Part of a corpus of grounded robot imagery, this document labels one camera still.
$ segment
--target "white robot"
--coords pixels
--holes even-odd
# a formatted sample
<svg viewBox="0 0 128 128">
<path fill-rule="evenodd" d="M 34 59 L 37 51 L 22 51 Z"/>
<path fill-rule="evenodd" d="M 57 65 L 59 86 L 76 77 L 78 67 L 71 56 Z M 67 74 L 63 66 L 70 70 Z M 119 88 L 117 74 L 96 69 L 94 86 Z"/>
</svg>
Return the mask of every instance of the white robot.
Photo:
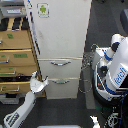
<svg viewBox="0 0 128 128">
<path fill-rule="evenodd" d="M 37 72 L 32 74 L 30 80 L 31 91 L 26 94 L 25 102 L 16 111 L 8 114 L 4 118 L 4 127 L 0 125 L 0 128 L 20 128 L 28 114 L 31 112 L 32 108 L 36 103 L 36 93 L 44 90 L 45 86 L 48 85 L 48 77 L 45 81 L 40 82 L 36 77 Z"/>
<path fill-rule="evenodd" d="M 96 48 L 92 69 L 94 94 L 102 102 L 116 105 L 128 90 L 128 37 L 115 34 L 111 47 Z"/>
</svg>

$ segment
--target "floor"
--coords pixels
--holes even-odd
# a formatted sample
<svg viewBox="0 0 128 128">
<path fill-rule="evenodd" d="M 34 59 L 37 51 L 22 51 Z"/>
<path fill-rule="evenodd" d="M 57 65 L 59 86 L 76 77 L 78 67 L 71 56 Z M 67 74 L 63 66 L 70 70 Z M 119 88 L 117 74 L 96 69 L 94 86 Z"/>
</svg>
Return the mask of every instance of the floor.
<svg viewBox="0 0 128 128">
<path fill-rule="evenodd" d="M 80 90 L 77 99 L 47 100 L 38 98 L 34 109 L 31 111 L 22 128 L 36 128 L 41 125 L 79 125 L 83 128 L 92 128 L 93 122 L 90 116 L 97 116 L 103 128 L 106 119 L 101 114 L 101 106 L 93 96 L 91 88 L 90 66 L 86 58 L 93 56 L 92 44 L 100 47 L 108 47 L 111 37 L 115 33 L 126 36 L 120 23 L 120 12 L 128 8 L 128 1 L 121 3 L 120 0 L 92 0 L 91 15 L 85 45 L 85 56 L 81 71 Z M 22 105 L 24 98 L 18 105 L 3 105 L 0 103 L 0 124 L 3 124 L 5 115 L 13 112 Z M 110 110 L 106 108 L 105 116 Z"/>
</svg>

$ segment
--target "refrigerator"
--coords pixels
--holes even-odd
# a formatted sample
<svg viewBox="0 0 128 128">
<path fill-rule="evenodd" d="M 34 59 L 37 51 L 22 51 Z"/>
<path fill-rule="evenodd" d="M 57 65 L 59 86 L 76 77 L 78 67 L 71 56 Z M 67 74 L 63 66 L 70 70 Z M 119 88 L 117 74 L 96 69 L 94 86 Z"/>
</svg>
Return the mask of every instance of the refrigerator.
<svg viewBox="0 0 128 128">
<path fill-rule="evenodd" d="M 24 0 L 47 99 L 77 98 L 91 0 Z"/>
</svg>

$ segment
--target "gray panel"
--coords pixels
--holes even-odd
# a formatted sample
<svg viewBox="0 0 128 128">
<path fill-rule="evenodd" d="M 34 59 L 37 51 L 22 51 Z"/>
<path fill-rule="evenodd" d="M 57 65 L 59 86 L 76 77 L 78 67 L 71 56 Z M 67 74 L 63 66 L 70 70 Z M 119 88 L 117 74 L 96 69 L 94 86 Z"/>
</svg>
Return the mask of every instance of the gray panel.
<svg viewBox="0 0 128 128">
<path fill-rule="evenodd" d="M 20 10 L 22 8 L 24 8 L 24 6 L 7 6 L 1 7 L 1 11 L 4 17 L 24 17 L 26 14 L 21 13 Z"/>
<path fill-rule="evenodd" d="M 24 5 L 23 0 L 0 0 L 0 5 Z"/>
</svg>

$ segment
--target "drawer handle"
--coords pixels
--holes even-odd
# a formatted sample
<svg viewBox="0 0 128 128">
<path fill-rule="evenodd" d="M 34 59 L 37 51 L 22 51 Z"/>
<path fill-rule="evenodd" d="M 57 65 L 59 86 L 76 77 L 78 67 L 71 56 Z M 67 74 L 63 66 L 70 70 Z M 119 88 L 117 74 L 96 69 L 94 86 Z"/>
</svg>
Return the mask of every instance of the drawer handle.
<svg viewBox="0 0 128 128">
<path fill-rule="evenodd" d="M 51 64 L 53 64 L 53 65 L 57 65 L 57 66 L 64 66 L 64 65 L 67 65 L 67 64 L 69 64 L 69 63 L 71 63 L 71 61 L 68 61 L 68 62 L 65 62 L 65 63 L 63 63 L 63 64 L 57 64 L 56 62 L 51 62 Z"/>
<path fill-rule="evenodd" d="M 2 40 L 0 40 L 0 44 L 2 44 Z"/>
<path fill-rule="evenodd" d="M 0 64 L 4 64 L 4 63 L 8 63 L 9 62 L 9 59 L 7 59 L 7 61 L 1 61 Z"/>
<path fill-rule="evenodd" d="M 70 81 L 69 80 L 53 80 L 52 82 L 54 82 L 56 84 L 66 84 Z"/>
<path fill-rule="evenodd" d="M 0 75 L 15 75 L 16 71 L 14 72 L 8 72 L 8 73 L 0 73 Z"/>
<path fill-rule="evenodd" d="M 1 92 L 4 92 L 4 93 L 6 93 L 6 92 L 19 92 L 19 86 L 18 86 L 18 88 L 17 88 L 17 90 L 6 90 L 6 91 L 4 91 L 3 89 L 5 88 L 5 86 L 2 86 L 1 87 Z"/>
</svg>

